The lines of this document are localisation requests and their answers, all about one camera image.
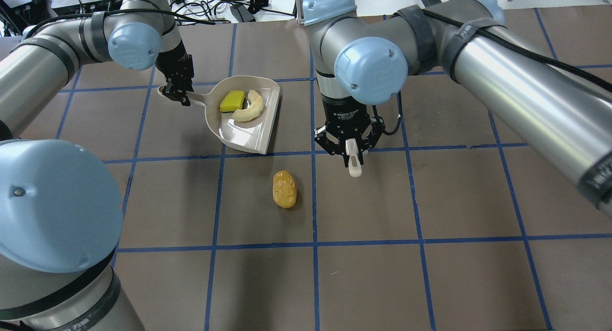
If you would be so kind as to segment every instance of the beige dustpan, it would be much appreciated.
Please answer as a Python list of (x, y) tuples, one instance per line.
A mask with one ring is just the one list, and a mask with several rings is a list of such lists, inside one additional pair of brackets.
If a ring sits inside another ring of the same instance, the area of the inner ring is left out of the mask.
[[(259, 117), (249, 122), (234, 122), (231, 113), (221, 113), (219, 105), (232, 90), (242, 90), (245, 94), (253, 89), (265, 101), (264, 110)], [(266, 154), (280, 102), (280, 86), (269, 78), (256, 76), (232, 76), (217, 83), (208, 94), (187, 92), (192, 104), (205, 107), (208, 128), (226, 146), (249, 153)]]

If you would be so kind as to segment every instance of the yellow sponge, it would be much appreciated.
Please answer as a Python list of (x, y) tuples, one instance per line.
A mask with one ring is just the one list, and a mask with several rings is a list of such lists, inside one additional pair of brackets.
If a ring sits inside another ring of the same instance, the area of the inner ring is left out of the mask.
[(219, 106), (219, 111), (226, 112), (234, 112), (236, 110), (242, 109), (244, 104), (244, 91), (229, 91), (229, 93), (223, 98), (221, 105)]

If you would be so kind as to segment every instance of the white handle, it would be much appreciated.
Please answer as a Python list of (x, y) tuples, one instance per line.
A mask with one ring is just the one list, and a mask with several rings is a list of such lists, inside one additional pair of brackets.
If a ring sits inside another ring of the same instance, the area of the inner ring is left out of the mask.
[(355, 139), (346, 140), (346, 155), (348, 155), (348, 173), (351, 177), (357, 178), (361, 176), (361, 163), (358, 157), (359, 149)]

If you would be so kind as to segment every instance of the black cable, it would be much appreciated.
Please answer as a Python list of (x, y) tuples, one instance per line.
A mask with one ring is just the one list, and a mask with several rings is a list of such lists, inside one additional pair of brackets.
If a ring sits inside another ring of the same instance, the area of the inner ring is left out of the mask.
[[(117, 11), (110, 11), (107, 12), (107, 15), (118, 15), (118, 14), (126, 14), (126, 13), (159, 13), (159, 14), (165, 14), (165, 15), (173, 15), (175, 18), (179, 18), (179, 19), (184, 19), (188, 22), (193, 22), (193, 23), (199, 23), (199, 24), (216, 24), (216, 21), (207, 21), (207, 20), (200, 20), (200, 19), (193, 19), (190, 18), (186, 15), (182, 15), (182, 14), (178, 14), (176, 12), (171, 12), (171, 11), (164, 11), (163, 9), (147, 9), (147, 8), (139, 8), (139, 9), (120, 9)], [(43, 26), (50, 24), (50, 23), (54, 23), (57, 22), (59, 20), (69, 20), (69, 19), (79, 19), (79, 18), (90, 18), (92, 17), (92, 14), (66, 14), (66, 15), (60, 15), (59, 17), (54, 17), (51, 19), (47, 19), (44, 20), (43, 22), (40, 22), (39, 24), (37, 24), (35, 27), (32, 28), (32, 30), (30, 30), (30, 32), (28, 32), (28, 35), (26, 35), (24, 37), (24, 39), (28, 39), (29, 37), (32, 37), (36, 32), (38, 32), (38, 30), (40, 30), (40, 28), (42, 28)]]
[[(397, 93), (397, 108), (398, 108), (398, 113), (397, 113), (397, 123), (395, 124), (395, 128), (391, 132), (389, 132), (385, 130), (385, 126), (382, 126), (382, 132), (387, 136), (395, 135), (395, 133), (398, 130), (400, 130), (400, 125), (402, 125), (402, 93), (401, 92)], [(374, 111), (374, 119), (376, 119), (377, 122), (382, 122), (380, 116), (378, 115), (378, 110), (376, 109), (376, 105), (372, 106), (372, 111)]]
[[(190, 6), (199, 6), (199, 7), (201, 7), (202, 8), (202, 12), (204, 13), (204, 15), (208, 18), (208, 20), (210, 20), (210, 16), (208, 15), (208, 11), (206, 10), (205, 6), (203, 4), (201, 4), (201, 3), (198, 3), (198, 2), (188, 2), (188, 3), (185, 3), (181, 7), (177, 8), (175, 10), (175, 12), (178, 13), (183, 8), (187, 8), (188, 9)], [(193, 12), (192, 11), (189, 15), (201, 16), (200, 13), (202, 13), (202, 12)]]
[[(453, 26), (456, 26), (459, 28), (463, 26), (462, 22), (458, 22), (457, 20), (450, 19), (448, 17), (445, 17), (444, 15), (441, 15), (435, 12), (431, 12), (428, 9), (423, 9), (423, 13), (427, 17), (440, 20), (447, 24), (452, 24)], [(575, 76), (581, 77), (584, 80), (587, 80), (590, 83), (594, 83), (598, 87), (601, 87), (602, 89), (605, 89), (606, 91), (612, 93), (612, 84), (610, 84), (609, 82), (606, 82), (605, 80), (601, 78), (598, 78), (597, 76), (591, 73), (583, 71), (582, 69), (576, 68), (572, 65), (568, 65), (567, 63), (563, 63), (561, 61), (557, 61), (556, 59), (546, 57), (544, 55), (536, 54), (535, 52), (527, 50), (526, 48), (522, 48), (516, 44), (510, 43), (509, 41), (503, 39), (502, 37), (492, 34), (491, 32), (483, 28), (480, 28), (478, 31), (476, 31), (476, 33), (482, 35), (483, 37), (489, 39), (490, 41), (493, 41), (494, 43), (497, 43), (503, 46), (504, 48), (507, 48), (508, 50), (516, 52), (517, 54), (521, 54), (527, 58), (531, 58), (534, 61), (537, 61), (540, 63), (545, 63), (547, 65), (551, 65), (553, 67), (563, 69), (566, 72), (569, 72), (571, 74), (574, 74)]]
[(79, 6), (81, 6), (81, 14), (85, 13), (85, 4), (83, 4), (82, 0), (77, 0)]
[[(215, 10), (215, 7), (218, 6), (219, 4), (223, 4), (223, 3), (229, 3), (229, 4), (243, 4), (244, 6), (250, 6), (251, 4), (249, 4), (248, 2), (242, 2), (239, 0), (218, 0), (219, 3), (217, 3), (215, 6), (213, 6), (213, 12)], [(278, 13), (278, 14), (282, 14), (282, 15), (289, 15), (289, 17), (295, 17), (295, 15), (293, 15), (292, 13), (286, 13), (286, 12), (281, 12), (281, 11), (276, 11), (274, 9), (268, 9), (268, 8), (262, 8), (262, 11), (266, 11), (266, 12), (271, 12), (271, 13)]]

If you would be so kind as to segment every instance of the black strap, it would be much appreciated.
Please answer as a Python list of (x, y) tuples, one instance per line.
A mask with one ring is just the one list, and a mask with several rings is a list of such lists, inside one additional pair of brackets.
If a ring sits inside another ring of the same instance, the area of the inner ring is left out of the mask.
[(457, 33), (451, 37), (442, 53), (441, 64), (444, 71), (450, 75), (454, 82), (457, 82), (455, 78), (455, 62), (457, 62), (457, 57), (459, 57), (461, 50), (474, 38), (478, 30), (492, 26), (505, 27), (492, 18), (481, 18), (464, 23)]
[(102, 58), (110, 60), (109, 43), (107, 43), (107, 36), (104, 33), (104, 19), (106, 17), (106, 12), (94, 12), (91, 15), (91, 41), (94, 43), (96, 52)]
[(0, 141), (12, 140), (13, 133), (4, 122), (0, 121)]
[(92, 54), (91, 50), (89, 49), (89, 45), (87, 45), (87, 41), (85, 39), (85, 19), (81, 20), (81, 23), (78, 24), (78, 37), (81, 40), (81, 45), (85, 50), (85, 54), (87, 54), (94, 62), (102, 63), (101, 61), (98, 61), (96, 57), (94, 57), (94, 54)]
[(330, 73), (324, 73), (324, 72), (319, 72), (316, 71), (318, 75), (322, 76), (322, 77), (328, 77), (328, 78), (335, 78), (336, 76), (334, 74), (330, 74)]
[(119, 299), (120, 293), (121, 283), (117, 275), (113, 272), (113, 279), (111, 280), (109, 288), (104, 293), (102, 298), (100, 298), (100, 300), (98, 300), (98, 302), (91, 307), (91, 309), (88, 309), (85, 313), (71, 322), (47, 331), (88, 331), (92, 329), (92, 327), (96, 326), (96, 324), (98, 324), (100, 320), (102, 320), (102, 318), (104, 318), (111, 311)]
[(595, 207), (612, 197), (612, 152), (597, 161), (578, 183), (578, 191)]
[(57, 56), (57, 58), (59, 58), (59, 60), (62, 61), (62, 63), (64, 63), (64, 65), (66, 66), (66, 71), (68, 71), (68, 81), (66, 81), (66, 85), (68, 85), (68, 82), (72, 80), (72, 77), (76, 72), (75, 65), (72, 61), (72, 58), (70, 58), (70, 55), (66, 54), (66, 52), (61, 47), (59, 47), (57, 43), (44, 38), (32, 37), (17, 44), (17, 46), (13, 50), (11, 50), (11, 52), (17, 50), (18, 47), (22, 47), (24, 45), (34, 45), (37, 47), (41, 47)]
[(415, 32), (417, 49), (419, 50), (419, 73), (430, 71), (436, 62), (436, 39), (433, 35), (427, 17), (419, 6), (410, 6), (397, 11), (394, 16), (402, 17)]
[(26, 303), (22, 306), (13, 307), (11, 309), (0, 309), (0, 320), (20, 320), (34, 314), (46, 311), (65, 302), (72, 296), (76, 295), (81, 290), (85, 289), (87, 285), (92, 283), (94, 279), (100, 276), (102, 270), (109, 265), (111, 259), (113, 259), (114, 250), (100, 263), (92, 266), (79, 277), (75, 278), (74, 281), (68, 283), (61, 289), (40, 298), (39, 300)]
[(79, 67), (81, 67), (81, 57), (78, 55), (77, 50), (74, 48), (74, 46), (72, 46), (72, 44), (69, 41), (66, 41), (66, 39), (60, 37), (59, 35), (55, 35), (55, 34), (51, 34), (51, 33), (42, 33), (40, 35), (47, 35), (49, 37), (53, 37), (59, 41), (61, 41), (62, 43), (66, 44), (70, 50), (72, 50), (72, 52), (75, 53), (76, 59), (78, 59), (78, 65)]
[(172, 30), (174, 30), (174, 28), (175, 28), (175, 27), (176, 27), (176, 23), (175, 23), (175, 22), (173, 22), (173, 23), (172, 23), (172, 26), (170, 26), (170, 28), (168, 28), (168, 30), (166, 30), (166, 31), (164, 31), (164, 32), (162, 33), (162, 37), (163, 37), (164, 35), (166, 35), (166, 34), (168, 34), (168, 33), (172, 32)]

